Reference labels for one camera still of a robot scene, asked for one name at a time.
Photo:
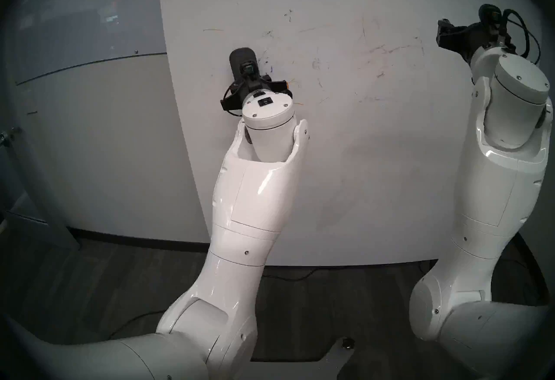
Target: screw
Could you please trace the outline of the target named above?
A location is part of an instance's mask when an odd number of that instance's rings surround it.
[[[347,350],[353,349],[355,348],[355,340],[352,338],[343,338],[343,344],[341,347]]]

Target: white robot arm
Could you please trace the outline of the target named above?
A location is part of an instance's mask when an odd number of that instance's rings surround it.
[[[242,109],[212,197],[212,233],[195,283],[156,334],[80,346],[37,339],[8,319],[56,379],[229,379],[253,354],[255,300],[264,265],[291,212],[309,139],[285,82],[260,77],[250,49],[230,56],[236,81],[225,110]]]
[[[415,285],[409,310],[415,335],[438,340],[470,368],[492,376],[506,369],[545,313],[545,307],[491,302],[497,260],[537,200],[553,118],[549,83],[537,66],[514,54],[507,16],[485,5],[476,25],[438,22],[438,44],[465,58],[475,85],[451,242]]]

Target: black cable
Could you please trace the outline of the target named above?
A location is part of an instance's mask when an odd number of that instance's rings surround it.
[[[529,270],[529,268],[528,268],[526,265],[524,265],[524,264],[523,264],[522,262],[520,262],[520,261],[517,261],[516,259],[507,259],[507,258],[500,257],[499,260],[500,260],[500,261],[505,261],[505,262],[514,262],[514,263],[518,263],[521,267],[526,268],[527,270]]]
[[[237,90],[239,90],[239,89],[243,86],[244,83],[245,83],[245,81],[242,81],[241,84],[239,85],[239,87],[237,87]],[[229,85],[228,89],[225,91],[225,93],[224,93],[224,99],[225,99],[225,97],[228,95],[228,93],[231,91],[233,84],[235,84],[235,81],[232,82],[232,83]],[[243,117],[243,116],[240,116],[239,114],[232,113],[231,111],[228,111],[228,110],[226,110],[226,111],[227,111],[228,113],[230,113],[232,116],[235,116],[235,117]]]
[[[420,272],[422,273],[422,277],[426,275],[426,273],[422,270],[422,262],[425,261],[420,261],[418,262],[418,269],[420,270]]]
[[[523,29],[523,30],[525,29],[524,26],[518,24],[518,23],[515,22],[515,21],[510,20],[509,18],[507,19],[507,21],[510,22],[510,23],[513,23],[514,25],[517,25],[518,27],[520,27],[520,28]],[[528,29],[526,29],[526,30],[528,31],[528,33],[530,34],[530,36],[534,39],[535,44],[538,46],[538,58],[537,58],[537,59],[535,60],[535,62],[534,62],[534,65],[537,65],[538,62],[539,62],[539,58],[540,58],[541,55],[542,55],[542,49],[541,49],[541,47],[539,46],[538,40],[537,40],[536,37],[532,34],[532,32],[530,32]]]
[[[302,281],[306,278],[309,278],[312,274],[314,274],[316,271],[320,271],[320,270],[344,270],[346,268],[351,268],[350,265],[346,265],[346,266],[340,266],[340,267],[317,267],[314,268],[312,271],[310,271],[308,274],[299,277],[299,278],[286,278],[286,277],[280,277],[280,276],[271,276],[271,275],[262,275],[263,278],[275,278],[276,280],[283,280],[283,281]]]
[[[114,335],[116,335],[119,331],[121,331],[123,328],[125,328],[127,325],[129,325],[130,323],[133,323],[135,320],[138,320],[142,317],[145,316],[151,316],[153,314],[162,314],[165,313],[166,310],[158,310],[158,311],[149,311],[148,313],[143,313],[143,314],[139,314],[138,316],[133,317],[131,320],[128,320],[126,323],[124,323],[123,325],[121,325],[118,329],[116,329],[114,332],[112,332],[109,336],[108,339],[112,339],[112,337]]]
[[[519,13],[517,13],[515,10],[512,10],[510,8],[503,11],[503,16],[501,17],[501,24],[499,26],[499,32],[501,35],[505,36],[507,32],[507,21],[509,21],[510,14],[514,14],[516,18],[518,18],[518,21],[520,21],[520,23],[522,24],[521,27],[522,27],[522,30],[524,31],[524,39],[526,40],[526,49],[524,50],[524,53],[521,54],[521,57],[527,58],[528,53],[530,53],[530,37],[529,37],[528,29],[526,28],[526,24],[524,23],[524,20],[522,19],[522,17],[520,17]]]

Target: dark floor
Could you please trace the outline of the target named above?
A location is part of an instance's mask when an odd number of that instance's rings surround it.
[[[4,232],[0,310],[51,343],[104,340],[132,317],[166,309],[192,285],[205,258],[205,253],[81,243],[79,252],[68,252]],[[509,245],[502,257],[513,260],[496,267],[494,300],[534,305],[538,292],[519,253]],[[263,278],[254,358],[319,359],[338,337],[349,336],[356,350],[340,379],[474,378],[438,344],[412,334],[408,299],[420,268],[427,271],[428,262],[322,270],[299,282]],[[267,267],[265,274],[292,278],[309,271]],[[154,332],[160,316],[143,317],[115,337]],[[9,375],[24,355],[6,344],[4,329],[0,370]],[[20,369],[31,369],[23,365]]]

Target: white wall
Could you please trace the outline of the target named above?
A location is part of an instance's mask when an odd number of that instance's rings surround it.
[[[174,91],[206,223],[237,118],[218,100],[229,53],[251,47],[290,82],[312,133],[274,265],[354,265],[438,256],[470,106],[470,70],[435,43],[493,3],[540,37],[529,0],[161,0]],[[517,47],[522,33],[512,31]]]
[[[10,96],[66,225],[207,241],[165,55],[68,69],[12,84]]]
[[[208,241],[159,0],[13,0],[0,42],[23,165],[66,225]]]

